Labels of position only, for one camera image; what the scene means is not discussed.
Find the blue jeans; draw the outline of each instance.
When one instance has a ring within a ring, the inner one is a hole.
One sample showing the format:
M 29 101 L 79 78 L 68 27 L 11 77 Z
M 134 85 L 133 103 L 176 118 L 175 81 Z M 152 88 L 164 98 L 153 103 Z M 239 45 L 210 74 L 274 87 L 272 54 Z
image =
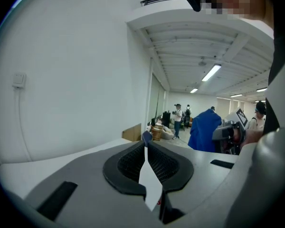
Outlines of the blue jeans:
M 174 129 L 175 129 L 175 137 L 179 136 L 179 132 L 180 132 L 180 127 L 181 127 L 181 122 L 174 122 Z

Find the white cable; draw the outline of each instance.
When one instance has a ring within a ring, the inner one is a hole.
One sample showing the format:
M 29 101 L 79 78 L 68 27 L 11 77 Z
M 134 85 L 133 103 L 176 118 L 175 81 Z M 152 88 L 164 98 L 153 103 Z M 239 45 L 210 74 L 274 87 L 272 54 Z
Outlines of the white cable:
M 21 146 L 23 147 L 24 153 L 27 156 L 28 161 L 32 161 L 31 155 L 29 153 L 29 149 L 27 147 L 27 144 L 25 142 L 25 138 L 23 135 L 23 130 L 22 130 L 22 124 L 21 124 L 21 115 L 20 115 L 20 92 L 21 89 L 15 88 L 15 97 L 16 97 L 16 102 L 15 102 L 15 116 L 16 116 L 16 128 L 18 130 L 18 135 L 20 136 L 20 141 Z

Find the white ceiling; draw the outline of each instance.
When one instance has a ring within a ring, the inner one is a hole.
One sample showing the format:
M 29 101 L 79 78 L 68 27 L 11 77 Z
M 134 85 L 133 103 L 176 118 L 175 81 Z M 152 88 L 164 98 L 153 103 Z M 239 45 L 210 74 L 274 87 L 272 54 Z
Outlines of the white ceiling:
M 144 28 L 157 54 L 171 91 L 263 100 L 273 50 L 235 29 L 204 22 L 177 22 Z M 204 57 L 206 65 L 199 62 Z M 202 78 L 215 63 L 222 68 L 207 82 Z

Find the black mesh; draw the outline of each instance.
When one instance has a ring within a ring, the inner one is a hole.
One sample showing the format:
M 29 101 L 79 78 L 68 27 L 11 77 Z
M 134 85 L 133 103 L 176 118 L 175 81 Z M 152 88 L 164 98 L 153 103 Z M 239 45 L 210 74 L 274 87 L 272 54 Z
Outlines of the black mesh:
M 127 178 L 138 182 L 139 174 L 144 163 L 144 145 L 135 148 L 123 156 L 117 164 L 118 170 Z
M 180 168 L 175 159 L 154 147 L 148 148 L 148 161 L 161 183 L 176 174 Z

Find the electrical outlet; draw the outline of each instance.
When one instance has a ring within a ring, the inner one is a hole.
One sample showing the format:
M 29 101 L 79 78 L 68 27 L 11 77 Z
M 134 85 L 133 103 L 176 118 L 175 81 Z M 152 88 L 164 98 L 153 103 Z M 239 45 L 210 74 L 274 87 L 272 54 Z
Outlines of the electrical outlet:
M 14 73 L 13 76 L 13 87 L 24 88 L 26 75 L 25 73 Z

